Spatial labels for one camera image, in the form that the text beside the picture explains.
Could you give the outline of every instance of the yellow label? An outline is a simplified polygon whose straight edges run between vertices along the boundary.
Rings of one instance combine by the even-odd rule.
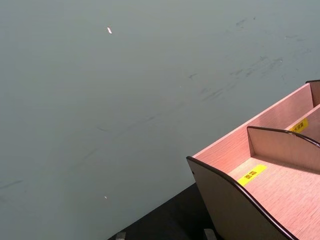
[[[262,173],[265,169],[267,168],[267,166],[264,165],[257,165],[254,169],[252,169],[251,171],[249,171],[248,173],[246,173],[243,177],[241,177],[238,180],[238,183],[241,186],[246,185],[248,182],[252,181],[253,179],[255,179],[260,173]]]
[[[295,132],[295,133],[301,133],[307,127],[308,127],[308,120],[305,118],[301,122],[299,122],[298,124],[290,128],[289,131]]]

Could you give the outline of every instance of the white speck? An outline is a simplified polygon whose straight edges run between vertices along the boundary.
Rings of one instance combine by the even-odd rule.
[[[108,30],[108,32],[110,33],[110,34],[112,34],[112,31],[111,31],[111,28],[110,27],[106,27],[106,29]]]

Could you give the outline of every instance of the curved edge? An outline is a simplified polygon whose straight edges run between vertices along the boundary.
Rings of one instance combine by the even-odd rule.
[[[318,148],[320,148],[320,143],[317,142],[316,140],[312,139],[311,137],[308,137],[306,135],[294,132],[294,131],[289,131],[289,130],[283,130],[283,129],[276,129],[276,128],[269,128],[269,127],[262,127],[262,126],[247,126],[247,129],[260,129],[260,130],[266,130],[266,131],[273,131],[273,132],[279,132],[279,133],[284,133],[284,134],[291,134],[295,135],[298,138],[301,138],[303,140],[308,141],[309,143],[316,145]]]
[[[309,81],[306,81],[305,84],[314,83],[314,82],[320,82],[320,79],[319,80],[309,80]]]
[[[241,186],[236,180],[231,176],[220,171],[219,169],[210,166],[192,156],[187,156],[186,159],[199,164],[200,166],[214,172],[215,174],[222,177],[224,180],[228,181],[233,187],[235,187],[261,214],[265,219],[271,223],[282,235],[284,235],[289,240],[299,240],[290,231],[288,231],[280,222],[278,222],[243,186]]]

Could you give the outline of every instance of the black floor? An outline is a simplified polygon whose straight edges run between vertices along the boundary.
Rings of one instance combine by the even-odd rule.
[[[214,226],[193,184],[121,232],[125,240],[202,240],[204,229]]]

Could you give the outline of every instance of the wooden box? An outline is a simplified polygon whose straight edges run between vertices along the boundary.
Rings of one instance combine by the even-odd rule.
[[[187,161],[224,240],[320,240],[320,80]]]

